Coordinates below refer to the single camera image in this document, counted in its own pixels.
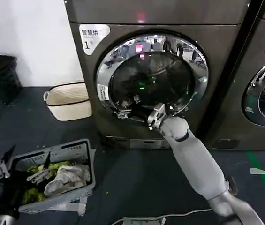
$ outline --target front-load washing machine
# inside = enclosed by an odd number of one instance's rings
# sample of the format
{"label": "front-load washing machine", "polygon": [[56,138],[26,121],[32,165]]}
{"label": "front-load washing machine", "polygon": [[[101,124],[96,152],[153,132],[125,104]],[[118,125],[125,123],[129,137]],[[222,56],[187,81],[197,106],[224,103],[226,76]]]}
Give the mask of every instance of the front-load washing machine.
{"label": "front-load washing machine", "polygon": [[206,117],[210,149],[265,150],[265,10],[251,36],[219,110]]}
{"label": "front-load washing machine", "polygon": [[246,14],[247,0],[65,1],[93,117],[103,140],[167,148],[131,107],[205,112]]}

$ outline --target dark gray floor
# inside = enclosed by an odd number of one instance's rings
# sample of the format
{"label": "dark gray floor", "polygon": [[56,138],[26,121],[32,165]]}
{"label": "dark gray floor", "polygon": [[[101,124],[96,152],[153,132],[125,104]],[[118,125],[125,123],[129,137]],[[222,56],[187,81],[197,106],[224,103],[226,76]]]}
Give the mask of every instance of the dark gray floor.
{"label": "dark gray floor", "polygon": [[[196,194],[169,150],[111,149],[99,144],[92,118],[57,121],[45,106],[42,94],[46,88],[26,88],[9,106],[0,104],[0,157],[13,144],[14,154],[88,138],[95,156],[97,185],[88,199],[86,214],[77,224],[109,225],[115,220],[135,216],[158,216],[208,208]],[[265,185],[258,175],[250,175],[252,164],[246,152],[214,151],[213,156],[225,175],[233,176],[238,197],[248,201],[265,222]],[[265,151],[256,153],[265,170]],[[217,224],[213,212],[185,218],[169,218],[167,225]],[[47,211],[22,214],[18,224],[71,225],[77,213]]]}

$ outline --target laundry basket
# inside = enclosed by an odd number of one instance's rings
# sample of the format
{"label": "laundry basket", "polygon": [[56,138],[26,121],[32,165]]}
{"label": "laundry basket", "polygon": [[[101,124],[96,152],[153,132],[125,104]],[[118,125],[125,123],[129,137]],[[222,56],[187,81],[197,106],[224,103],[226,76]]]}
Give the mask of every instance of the laundry basket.
{"label": "laundry basket", "polygon": [[44,101],[60,121],[91,116],[90,99],[83,82],[55,86],[44,93]]}
{"label": "laundry basket", "polygon": [[62,194],[50,196],[41,202],[32,202],[29,204],[21,205],[18,209],[19,212],[30,214],[39,213],[53,208],[57,205],[69,203],[75,200],[79,200],[80,198],[90,196],[96,185],[95,173],[93,168],[95,151],[95,149],[91,149],[88,139],[80,139],[77,141],[72,141],[12,157],[8,164],[9,171],[27,171],[27,169],[33,165],[43,165],[49,152],[50,160],[52,163],[73,160],[78,163],[87,161],[87,164],[90,167],[91,179],[88,185],[70,190]]}

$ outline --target basket handle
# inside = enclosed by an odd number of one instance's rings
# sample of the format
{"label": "basket handle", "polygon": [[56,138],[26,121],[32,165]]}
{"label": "basket handle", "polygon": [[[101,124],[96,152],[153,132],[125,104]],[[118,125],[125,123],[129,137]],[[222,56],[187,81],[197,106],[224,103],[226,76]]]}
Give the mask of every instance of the basket handle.
{"label": "basket handle", "polygon": [[46,91],[46,92],[43,94],[44,101],[47,101],[48,97],[49,97],[49,92]]}

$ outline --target white wall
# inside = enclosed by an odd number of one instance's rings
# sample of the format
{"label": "white wall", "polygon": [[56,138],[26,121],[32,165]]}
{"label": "white wall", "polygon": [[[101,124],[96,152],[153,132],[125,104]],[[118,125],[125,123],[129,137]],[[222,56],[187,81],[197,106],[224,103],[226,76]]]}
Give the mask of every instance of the white wall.
{"label": "white wall", "polygon": [[83,81],[63,0],[0,0],[0,53],[18,58],[23,86]]}

